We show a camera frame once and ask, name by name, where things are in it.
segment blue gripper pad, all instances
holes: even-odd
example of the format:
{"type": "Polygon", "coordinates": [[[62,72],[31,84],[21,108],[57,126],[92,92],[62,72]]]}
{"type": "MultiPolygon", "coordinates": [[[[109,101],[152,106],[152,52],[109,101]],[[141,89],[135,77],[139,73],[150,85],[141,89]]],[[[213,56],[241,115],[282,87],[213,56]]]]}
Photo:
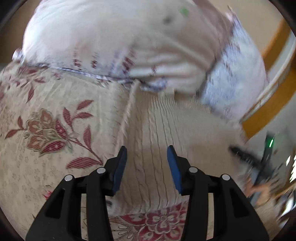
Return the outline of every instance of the blue gripper pad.
{"type": "Polygon", "coordinates": [[[178,192],[182,193],[182,175],[178,168],[177,160],[178,156],[175,152],[175,149],[172,145],[168,147],[167,150],[167,158],[168,158],[168,164],[170,165],[170,172],[172,173],[174,184],[178,192]]]}
{"type": "Polygon", "coordinates": [[[118,165],[117,165],[117,168],[113,174],[112,191],[114,194],[119,190],[123,171],[124,171],[124,168],[126,167],[127,157],[128,157],[127,149],[125,148],[125,146],[122,146],[119,150],[118,155],[117,155],[118,165]]]}

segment pillow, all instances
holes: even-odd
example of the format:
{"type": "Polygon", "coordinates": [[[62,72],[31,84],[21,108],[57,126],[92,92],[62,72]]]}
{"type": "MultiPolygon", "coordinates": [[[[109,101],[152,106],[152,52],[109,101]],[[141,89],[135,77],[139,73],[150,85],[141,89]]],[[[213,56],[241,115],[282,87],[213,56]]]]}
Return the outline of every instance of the pillow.
{"type": "Polygon", "coordinates": [[[43,0],[22,54],[34,66],[195,93],[231,30],[207,0],[43,0]]]}
{"type": "Polygon", "coordinates": [[[268,85],[262,56],[232,12],[233,33],[221,59],[197,92],[212,112],[237,123],[268,85]]]}

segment silver screw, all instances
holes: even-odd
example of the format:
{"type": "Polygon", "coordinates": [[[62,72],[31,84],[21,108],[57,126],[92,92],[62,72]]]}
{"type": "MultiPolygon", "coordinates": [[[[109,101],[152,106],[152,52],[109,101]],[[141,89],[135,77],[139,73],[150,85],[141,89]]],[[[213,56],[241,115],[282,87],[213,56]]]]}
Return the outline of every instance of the silver screw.
{"type": "Polygon", "coordinates": [[[227,175],[227,174],[223,174],[222,175],[222,179],[225,180],[225,181],[229,181],[230,180],[230,176],[227,175]]]}
{"type": "Polygon", "coordinates": [[[96,170],[97,173],[99,174],[102,174],[102,173],[105,173],[106,172],[106,169],[103,168],[103,167],[99,167],[97,170],[96,170]]]}
{"type": "Polygon", "coordinates": [[[73,176],[72,175],[67,175],[67,176],[65,176],[64,179],[65,179],[66,182],[69,182],[69,181],[71,181],[73,179],[73,176]]]}
{"type": "Polygon", "coordinates": [[[198,169],[196,167],[190,167],[189,172],[190,173],[197,173],[198,169]]]}

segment green light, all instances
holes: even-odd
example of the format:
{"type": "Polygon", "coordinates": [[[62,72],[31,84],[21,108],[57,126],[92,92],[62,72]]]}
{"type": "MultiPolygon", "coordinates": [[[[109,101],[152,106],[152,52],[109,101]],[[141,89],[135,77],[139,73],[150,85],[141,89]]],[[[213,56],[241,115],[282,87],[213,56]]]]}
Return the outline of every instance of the green light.
{"type": "Polygon", "coordinates": [[[272,139],[272,140],[271,140],[271,142],[270,142],[270,144],[269,144],[269,147],[271,147],[271,145],[272,145],[273,141],[274,141],[274,140],[272,139]]]}

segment bed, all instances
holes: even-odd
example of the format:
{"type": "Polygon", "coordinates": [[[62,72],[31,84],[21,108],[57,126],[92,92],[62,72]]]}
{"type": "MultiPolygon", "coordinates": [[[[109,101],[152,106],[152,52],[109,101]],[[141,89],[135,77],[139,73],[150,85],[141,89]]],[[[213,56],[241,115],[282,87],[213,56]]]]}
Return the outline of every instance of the bed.
{"type": "MultiPolygon", "coordinates": [[[[125,70],[133,52],[128,54],[125,70]]],[[[2,213],[0,228],[8,240],[25,237],[66,174],[87,175],[113,157],[121,145],[127,147],[130,161],[121,190],[108,207],[117,240],[180,239],[187,199],[177,194],[171,180],[165,153],[170,144],[207,174],[227,172],[239,183],[244,167],[227,148],[243,145],[243,133],[239,118],[234,118],[236,112],[230,111],[236,109],[227,109],[223,101],[215,105],[223,99],[212,98],[219,74],[211,72],[212,82],[203,82],[197,94],[188,97],[162,91],[159,81],[150,84],[138,78],[86,74],[76,57],[76,68],[69,69],[53,63],[34,66],[24,61],[21,51],[16,55],[1,72],[0,85],[1,159],[12,160],[1,162],[0,167],[0,205],[9,221],[2,213]],[[172,220],[161,221],[163,216],[172,220]]],[[[86,238],[83,222],[82,233],[86,238]]]]}

